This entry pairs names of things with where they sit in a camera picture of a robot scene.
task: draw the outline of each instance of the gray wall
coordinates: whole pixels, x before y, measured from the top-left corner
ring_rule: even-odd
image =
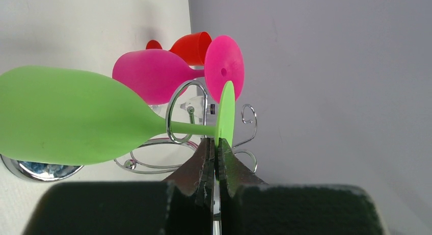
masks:
[[[432,234],[432,0],[190,0],[242,48],[237,108],[268,182],[365,188],[393,234]],[[237,119],[235,142],[249,128]]]

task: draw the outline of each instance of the white surface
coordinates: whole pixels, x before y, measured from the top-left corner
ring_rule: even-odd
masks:
[[[144,49],[149,39],[169,47],[190,32],[188,0],[0,0],[0,73],[32,64],[110,76],[117,58]],[[188,90],[183,101],[195,92]],[[187,113],[177,111],[174,119],[186,122]],[[164,155],[148,150],[144,159],[150,164],[177,164],[192,155],[185,148],[177,154],[176,148],[159,147],[157,151]],[[86,166],[68,180],[161,180],[165,176],[131,174],[106,162]],[[19,234],[49,187],[20,180],[0,164],[0,234]]]
[[[193,32],[242,49],[259,177],[359,185],[393,234],[432,234],[432,0],[190,3]]]

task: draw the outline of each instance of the metal ring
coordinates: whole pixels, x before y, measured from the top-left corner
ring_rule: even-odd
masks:
[[[184,142],[184,143],[174,143],[169,138],[150,139],[146,143],[144,143],[143,145],[139,146],[138,148],[152,146],[152,145],[160,145],[160,144],[182,145],[182,146],[186,146],[186,147],[192,149],[193,151],[197,150],[197,148],[198,148],[198,145],[195,142],[187,141],[187,142]],[[169,173],[169,172],[174,172],[175,170],[178,169],[178,167],[181,166],[181,165],[169,165],[169,166],[149,165],[149,164],[145,164],[145,163],[137,160],[137,158],[133,155],[132,151],[129,154],[130,154],[132,160],[136,164],[139,164],[139,165],[142,165],[142,166],[145,166],[145,167],[148,167],[148,168],[152,168],[152,169],[163,169],[163,170],[158,170],[158,171],[141,171],[141,170],[128,169],[128,168],[125,168],[124,165],[120,164],[117,159],[114,159],[114,162],[116,162],[116,164],[120,168],[122,168],[124,170],[127,170],[129,172],[132,172],[132,173],[136,173],[136,174],[163,174],[163,173]]]
[[[77,173],[83,166],[63,166],[63,165],[51,165],[36,162],[26,162],[10,159],[6,156],[1,155],[3,163],[10,172],[15,176],[24,179],[37,182],[53,182],[63,180],[71,177]],[[44,165],[43,169],[36,170],[33,165]]]
[[[245,108],[251,109],[252,113],[254,114],[254,118],[253,119],[245,120]],[[253,122],[255,122],[254,134],[252,135],[251,138],[249,138],[247,140],[244,140],[244,141],[242,141],[242,142],[237,143],[236,145],[234,145],[232,147],[232,149],[235,149],[236,147],[239,147],[239,146],[241,146],[241,145],[243,145],[243,144],[245,144],[247,142],[252,141],[252,139],[254,139],[255,136],[256,136],[256,132],[257,132],[257,129],[258,129],[258,120],[257,120],[257,116],[256,116],[256,113],[255,113],[255,109],[254,109],[254,107],[252,105],[250,105],[250,104],[243,105],[243,109],[241,111],[241,120],[243,121],[243,124],[252,124]]]
[[[255,173],[256,169],[258,168],[258,161],[256,160],[255,155],[252,152],[250,152],[249,150],[238,149],[238,150],[234,151],[234,156],[239,154],[239,153],[246,153],[247,155],[249,155],[249,157],[251,157],[252,161],[254,162],[254,169],[253,169],[252,173]]]
[[[181,143],[187,142],[192,137],[192,134],[189,134],[189,135],[186,135],[185,137],[183,137],[182,139],[178,139],[172,133],[172,131],[171,131],[171,118],[172,118],[172,114],[173,114],[173,111],[174,111],[174,105],[175,105],[174,103],[176,102],[176,100],[178,99],[178,97],[180,96],[180,94],[187,87],[189,87],[191,85],[199,87],[202,90],[203,94],[204,94],[204,97],[203,97],[203,102],[204,102],[204,104],[203,104],[203,125],[206,124],[206,119],[207,119],[207,117],[206,117],[206,109],[207,109],[207,103],[208,103],[207,91],[204,89],[204,85],[201,82],[199,82],[199,81],[186,81],[183,84],[181,84],[180,87],[177,88],[177,90],[174,92],[174,95],[171,97],[171,100],[168,103],[167,113],[166,113],[166,116],[165,116],[165,128],[167,130],[168,137],[170,138],[171,141],[173,141],[174,143],[177,143],[177,144],[181,144]]]

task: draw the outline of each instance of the hole in pink base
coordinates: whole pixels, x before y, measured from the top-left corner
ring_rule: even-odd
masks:
[[[227,76],[227,70],[225,68],[221,69],[221,75],[223,77]]]

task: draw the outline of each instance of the metal loop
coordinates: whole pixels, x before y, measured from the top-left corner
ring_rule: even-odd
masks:
[[[206,124],[206,109],[207,109],[207,103],[208,103],[208,95],[207,95],[207,91],[204,89],[204,85],[199,82],[199,81],[186,81],[183,84],[180,85],[179,88],[177,88],[177,90],[174,92],[174,95],[171,97],[170,102],[168,103],[168,108],[167,108],[167,113],[165,116],[165,128],[167,130],[167,134],[168,137],[170,138],[171,141],[173,141],[174,143],[177,144],[181,144],[184,142],[187,142],[191,139],[192,134],[186,135],[185,137],[178,139],[171,131],[171,118],[172,118],[172,114],[174,111],[174,106],[175,106],[175,102],[177,101],[178,97],[180,96],[180,94],[189,86],[194,85],[197,86],[201,89],[201,91],[203,92],[204,96],[203,96],[203,125]],[[191,119],[191,123],[194,124],[194,117],[193,117],[193,112],[192,112],[192,116],[190,117]]]
[[[258,168],[258,161],[256,160],[256,157],[252,152],[250,152],[249,150],[246,150],[246,149],[238,149],[238,150],[234,151],[233,153],[234,153],[234,155],[237,155],[239,153],[246,153],[247,155],[249,155],[249,157],[251,157],[252,161],[254,162],[254,168],[252,170],[252,173],[256,172],[256,169]]]
[[[197,150],[197,148],[198,148],[198,145],[195,142],[187,141],[187,142],[184,142],[184,143],[174,143],[169,138],[150,139],[146,143],[144,143],[143,145],[139,146],[138,148],[152,146],[152,145],[160,145],[160,144],[182,145],[182,146],[186,146],[186,147],[192,149],[193,151]],[[148,167],[148,168],[152,168],[152,169],[163,169],[163,170],[157,170],[157,171],[141,171],[141,170],[129,169],[129,168],[126,168],[124,165],[120,164],[117,159],[114,159],[114,162],[116,162],[116,164],[120,168],[122,168],[124,170],[127,170],[129,172],[132,172],[132,173],[136,173],[136,174],[163,174],[163,173],[169,173],[169,172],[174,172],[175,170],[178,169],[178,167],[181,166],[181,165],[168,165],[168,166],[149,165],[149,164],[145,164],[145,163],[137,160],[137,158],[134,156],[134,154],[133,154],[132,151],[129,154],[130,154],[130,156],[132,158],[131,160],[134,162],[134,164],[139,164],[139,165],[142,165],[142,166],[145,166],[145,167]]]
[[[252,113],[254,114],[254,118],[253,119],[248,119],[248,120],[245,119],[245,108],[251,109]],[[232,149],[235,149],[235,148],[237,148],[237,147],[239,147],[239,146],[241,146],[241,145],[243,145],[243,144],[245,144],[247,142],[252,141],[252,139],[254,139],[255,136],[256,136],[256,132],[257,132],[257,128],[258,128],[258,121],[257,121],[257,116],[256,116],[256,113],[255,113],[255,109],[254,109],[254,107],[252,105],[250,105],[250,104],[243,105],[243,109],[241,111],[241,120],[243,121],[243,124],[252,124],[253,122],[255,122],[254,134],[252,135],[251,138],[246,139],[246,140],[244,140],[244,141],[242,141],[242,142],[237,143],[236,145],[234,145],[232,147]]]

